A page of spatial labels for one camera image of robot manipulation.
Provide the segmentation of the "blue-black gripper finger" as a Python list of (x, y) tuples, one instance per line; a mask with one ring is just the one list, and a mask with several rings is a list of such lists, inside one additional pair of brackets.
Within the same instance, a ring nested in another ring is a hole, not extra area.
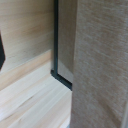
[(6, 56), (5, 56), (5, 51), (3, 47), (3, 42), (2, 42), (2, 36), (0, 32), (0, 70), (5, 62)]

